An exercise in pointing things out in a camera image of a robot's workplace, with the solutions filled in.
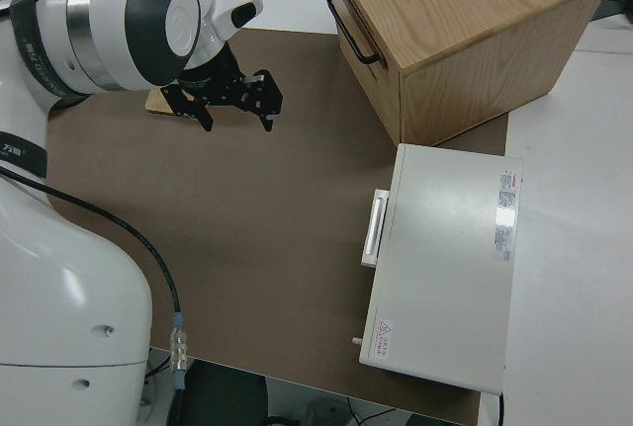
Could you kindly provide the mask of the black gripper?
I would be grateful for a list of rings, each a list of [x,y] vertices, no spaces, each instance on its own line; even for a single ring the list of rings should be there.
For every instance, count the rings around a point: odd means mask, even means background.
[[[165,100],[175,115],[191,117],[206,132],[214,125],[207,108],[217,106],[252,113],[270,132],[281,113],[283,95],[269,70],[245,75],[230,47],[224,46],[211,60],[184,70],[175,84],[166,86]]]

